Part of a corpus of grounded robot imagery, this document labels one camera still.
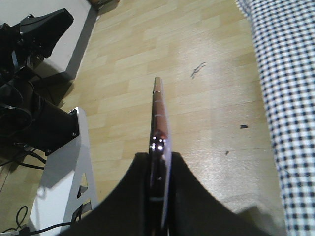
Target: white wall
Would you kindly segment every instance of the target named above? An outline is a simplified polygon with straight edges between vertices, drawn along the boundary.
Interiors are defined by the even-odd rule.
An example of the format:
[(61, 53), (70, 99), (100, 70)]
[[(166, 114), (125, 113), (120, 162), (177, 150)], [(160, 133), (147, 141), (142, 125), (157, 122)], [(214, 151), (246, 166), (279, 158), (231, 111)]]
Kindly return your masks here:
[(48, 77), (66, 70), (90, 7), (86, 0), (0, 0), (0, 24), (13, 26), (29, 14), (38, 17), (62, 8), (70, 12), (73, 24), (61, 37), (52, 55), (36, 70), (42, 77)]

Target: checkered fabric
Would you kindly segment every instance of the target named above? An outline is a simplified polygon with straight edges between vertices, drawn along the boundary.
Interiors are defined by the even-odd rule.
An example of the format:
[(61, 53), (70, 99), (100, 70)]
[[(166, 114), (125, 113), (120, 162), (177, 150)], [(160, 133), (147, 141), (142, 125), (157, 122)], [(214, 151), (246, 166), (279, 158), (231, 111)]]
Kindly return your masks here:
[(236, 0), (252, 27), (288, 236), (315, 235), (315, 0)]

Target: debris on floor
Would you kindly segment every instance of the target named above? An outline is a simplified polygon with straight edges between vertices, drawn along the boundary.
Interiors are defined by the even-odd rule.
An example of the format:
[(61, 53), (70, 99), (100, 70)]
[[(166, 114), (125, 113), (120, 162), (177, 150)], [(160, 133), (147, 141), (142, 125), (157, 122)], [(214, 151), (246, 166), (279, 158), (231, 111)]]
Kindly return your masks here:
[(196, 69), (193, 70), (192, 74), (191, 74), (191, 78), (194, 79), (195, 78), (195, 75), (201, 70), (201, 68), (205, 67), (206, 66), (206, 63), (203, 62), (201, 63)]

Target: wire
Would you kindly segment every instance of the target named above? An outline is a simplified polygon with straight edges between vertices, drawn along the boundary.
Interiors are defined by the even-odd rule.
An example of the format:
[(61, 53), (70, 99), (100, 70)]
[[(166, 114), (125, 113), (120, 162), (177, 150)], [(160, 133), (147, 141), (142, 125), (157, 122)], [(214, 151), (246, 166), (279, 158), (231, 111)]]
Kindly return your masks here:
[[(25, 208), (25, 213), (24, 213), (24, 216), (22, 218), (22, 220), (19, 222), (19, 214), (21, 213), (21, 211)], [(21, 224), (22, 222), (25, 220), (25, 217), (26, 215), (28, 214), (28, 211), (29, 211), (29, 208), (27, 206), (22, 206), (19, 210), (18, 210), (18, 213), (16, 214), (16, 217), (15, 217), (15, 222), (16, 224), (18, 225), (17, 229), (18, 228), (22, 228)]]
[[(79, 198), (80, 196), (82, 195), (81, 193), (81, 186), (79, 187), (79, 191), (78, 191), (78, 194), (77, 194), (77, 198)], [(78, 218), (78, 221), (81, 220), (82, 218), (82, 209), (83, 209), (83, 205), (80, 205), (75, 217), (73, 218), (72, 222), (75, 222)]]
[[(20, 215), (21, 211), (22, 211), (24, 208), (25, 208), (24, 216), (23, 216), (22, 220), (19, 221), (19, 215)], [(29, 211), (29, 208), (28, 208), (27, 206), (22, 206), (22, 207), (18, 210), (18, 213), (17, 213), (16, 216), (15, 216), (15, 222), (16, 222), (16, 224), (17, 224), (17, 227), (16, 227), (16, 228), (9, 228), (9, 229), (6, 229), (6, 230), (2, 231), (2, 233), (8, 232), (8, 231), (10, 231), (10, 230), (17, 231), (18, 229), (21, 229), (21, 228), (22, 228), (21, 224), (22, 224), (23, 221), (25, 220), (26, 215), (28, 214), (28, 211)]]
[(47, 90), (47, 92), (48, 92), (48, 94), (49, 94), (49, 96), (50, 96), (51, 102), (52, 102), (54, 105), (56, 105), (56, 103), (55, 103), (55, 101), (54, 101), (54, 99), (53, 99), (53, 97), (52, 97), (52, 95), (51, 95), (51, 93), (50, 93), (50, 90), (49, 90), (49, 88), (48, 88), (48, 86), (47, 86), (47, 83), (44, 81), (44, 79), (43, 79), (40, 75), (36, 74), (36, 76), (37, 76), (37, 77), (42, 81), (42, 83), (44, 84), (44, 86), (45, 86), (45, 88), (46, 88), (46, 90)]
[(54, 229), (54, 228), (57, 228), (57, 227), (68, 226), (68, 225), (73, 225), (73, 222), (60, 223), (60, 224), (49, 226), (49, 227), (47, 227), (45, 229), (42, 229), (42, 230), (36, 230), (36, 231), (33, 231), (33, 232), (29, 232), (29, 233), (21, 233), (21, 234), (19, 234), (19, 236), (36, 235), (36, 234), (40, 234), (42, 232), (45, 232), (45, 231), (48, 231), (48, 230), (51, 230), (51, 229)]
[[(21, 221), (19, 221), (19, 215), (21, 213), (21, 211), (25, 208), (25, 213), (24, 213), (24, 216), (22, 218)], [(17, 214), (16, 214), (16, 217), (15, 217), (15, 222), (17, 224), (17, 227), (16, 228), (9, 228), (9, 229), (6, 229), (4, 231), (2, 231), (2, 233), (5, 233), (5, 232), (8, 232), (10, 230), (14, 230), (14, 231), (17, 231), (18, 229), (21, 229), (22, 226), (21, 224), (23, 223), (23, 221), (25, 220), (26, 218), (26, 215), (28, 214), (28, 211), (29, 211), (29, 208), (27, 206), (22, 206)], [(31, 235), (36, 235), (36, 234), (39, 234), (39, 233), (42, 233), (42, 232), (45, 232), (45, 231), (48, 231), (48, 230), (51, 230), (51, 229), (54, 229), (54, 228), (57, 228), (57, 227), (61, 227), (61, 226), (68, 226), (68, 225), (72, 225), (73, 222), (65, 222), (65, 223), (60, 223), (60, 224), (56, 224), (56, 225), (52, 225), (52, 226), (49, 226), (45, 229), (42, 229), (42, 230), (36, 230), (36, 231), (33, 231), (33, 232), (29, 232), (29, 233), (20, 233), (19, 235), (20, 236), (31, 236)]]
[(44, 158), (42, 158), (40, 155), (38, 155), (37, 153), (35, 153), (34, 151), (28, 151), (27, 152), (28, 155), (35, 157), (37, 160), (41, 161), (42, 163), (46, 164), (46, 160)]
[(44, 158), (42, 158), (41, 156), (39, 156), (38, 154), (36, 154), (34, 151), (36, 149), (34, 149), (33, 151), (22, 151), (20, 153), (17, 153), (16, 155), (13, 156), (12, 160), (9, 160), (7, 162), (4, 162), (2, 164), (0, 164), (0, 167), (1, 166), (4, 166), (6, 164), (9, 164), (11, 162), (15, 162), (17, 163), (18, 165), (21, 165), (21, 166), (25, 166), (25, 167), (29, 167), (29, 168), (33, 168), (33, 169), (39, 169), (39, 170), (44, 170), (44, 167), (41, 167), (41, 166), (35, 166), (35, 165), (30, 165), (30, 164), (26, 164), (26, 163), (23, 163), (23, 162), (20, 162), (18, 161), (18, 159), (22, 158), (22, 157), (26, 157), (27, 155), (30, 155), (32, 157), (35, 157), (36, 159), (38, 159), (39, 161), (41, 161), (43, 164), (46, 164), (46, 160)]
[(25, 167), (29, 167), (29, 168), (33, 168), (33, 169), (44, 170), (44, 167), (42, 167), (42, 166), (30, 165), (30, 164), (26, 164), (26, 163), (23, 163), (23, 162), (19, 162), (17, 160), (15, 160), (14, 162), (16, 164), (19, 164), (20, 166), (25, 166)]
[(2, 233), (8, 232), (9, 230), (14, 230), (14, 231), (16, 231), (16, 228), (9, 228), (9, 229), (6, 229), (5, 231), (2, 231)]

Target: white stand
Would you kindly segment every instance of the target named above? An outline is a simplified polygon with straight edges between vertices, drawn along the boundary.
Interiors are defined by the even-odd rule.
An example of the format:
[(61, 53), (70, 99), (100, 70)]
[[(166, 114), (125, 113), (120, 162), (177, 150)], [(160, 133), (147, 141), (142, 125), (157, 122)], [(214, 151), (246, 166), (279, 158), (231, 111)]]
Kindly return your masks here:
[[(81, 205), (84, 205), (84, 213), (98, 204), (86, 115), (81, 108), (76, 110), (80, 135), (47, 157), (28, 222), (30, 231), (70, 222)], [(82, 177), (86, 177), (88, 186), (81, 188), (82, 195), (78, 198)], [(53, 236), (67, 227), (54, 228), (38, 235)]]

